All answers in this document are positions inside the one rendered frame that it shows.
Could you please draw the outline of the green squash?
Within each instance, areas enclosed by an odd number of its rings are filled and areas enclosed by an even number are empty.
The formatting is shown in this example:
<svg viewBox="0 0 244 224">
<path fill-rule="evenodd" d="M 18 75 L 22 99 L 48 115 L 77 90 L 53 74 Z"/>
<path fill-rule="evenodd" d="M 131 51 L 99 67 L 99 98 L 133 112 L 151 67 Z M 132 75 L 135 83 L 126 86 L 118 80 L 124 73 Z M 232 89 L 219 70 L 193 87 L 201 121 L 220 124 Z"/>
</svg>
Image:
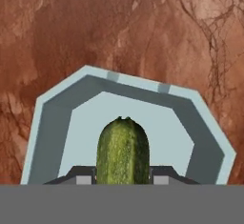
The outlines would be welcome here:
<svg viewBox="0 0 244 224">
<path fill-rule="evenodd" d="M 150 146 L 144 129 L 130 117 L 117 117 L 99 136 L 97 184 L 148 184 Z"/>
</svg>

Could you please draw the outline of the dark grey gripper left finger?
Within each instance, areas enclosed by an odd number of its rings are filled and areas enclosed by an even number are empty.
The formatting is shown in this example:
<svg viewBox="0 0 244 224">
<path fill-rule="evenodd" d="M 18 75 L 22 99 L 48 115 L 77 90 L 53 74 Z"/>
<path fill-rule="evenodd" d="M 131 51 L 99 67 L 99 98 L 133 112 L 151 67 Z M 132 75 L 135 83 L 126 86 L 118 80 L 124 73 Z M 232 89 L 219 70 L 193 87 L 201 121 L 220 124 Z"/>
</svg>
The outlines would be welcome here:
<svg viewBox="0 0 244 224">
<path fill-rule="evenodd" d="M 73 166 L 66 175 L 47 182 L 47 185 L 94 185 L 95 178 L 96 168 L 94 166 Z"/>
</svg>

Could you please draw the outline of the pale blue tupperware container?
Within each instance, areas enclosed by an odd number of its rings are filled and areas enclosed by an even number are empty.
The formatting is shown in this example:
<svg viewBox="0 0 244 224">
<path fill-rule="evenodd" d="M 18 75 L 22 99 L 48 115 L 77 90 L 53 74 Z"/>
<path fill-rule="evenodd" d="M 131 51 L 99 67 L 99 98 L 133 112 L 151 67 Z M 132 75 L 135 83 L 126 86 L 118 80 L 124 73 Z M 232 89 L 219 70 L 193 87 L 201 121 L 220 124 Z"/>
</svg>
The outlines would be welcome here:
<svg viewBox="0 0 244 224">
<path fill-rule="evenodd" d="M 36 99 L 23 184 L 58 176 L 72 110 L 101 92 L 173 109 L 193 140 L 186 176 L 202 184 L 228 182 L 236 152 L 199 92 L 86 65 Z"/>
</svg>

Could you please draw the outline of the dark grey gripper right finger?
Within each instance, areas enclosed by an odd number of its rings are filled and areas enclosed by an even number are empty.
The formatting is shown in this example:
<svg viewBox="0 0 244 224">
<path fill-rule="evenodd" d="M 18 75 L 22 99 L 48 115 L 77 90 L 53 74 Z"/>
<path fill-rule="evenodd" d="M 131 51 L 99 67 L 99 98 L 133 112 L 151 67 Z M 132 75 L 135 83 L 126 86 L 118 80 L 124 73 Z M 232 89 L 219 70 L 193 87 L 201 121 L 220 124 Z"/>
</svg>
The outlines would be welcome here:
<svg viewBox="0 0 244 224">
<path fill-rule="evenodd" d="M 149 178 L 153 185 L 197 185 L 196 181 L 179 175 L 172 166 L 150 166 Z"/>
</svg>

